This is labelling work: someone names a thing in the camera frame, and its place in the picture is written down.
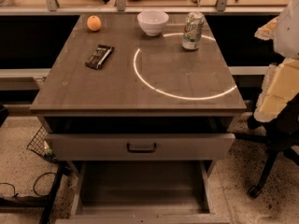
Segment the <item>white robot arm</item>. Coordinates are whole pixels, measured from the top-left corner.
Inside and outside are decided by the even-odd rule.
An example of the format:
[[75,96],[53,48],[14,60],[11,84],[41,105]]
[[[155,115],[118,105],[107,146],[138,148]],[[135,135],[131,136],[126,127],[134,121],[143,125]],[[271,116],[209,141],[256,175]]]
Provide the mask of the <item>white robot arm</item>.
[[274,52],[284,58],[278,66],[268,67],[253,113],[258,121],[269,122],[276,119],[299,93],[299,0],[291,0],[277,17],[260,27],[254,36],[272,40]]

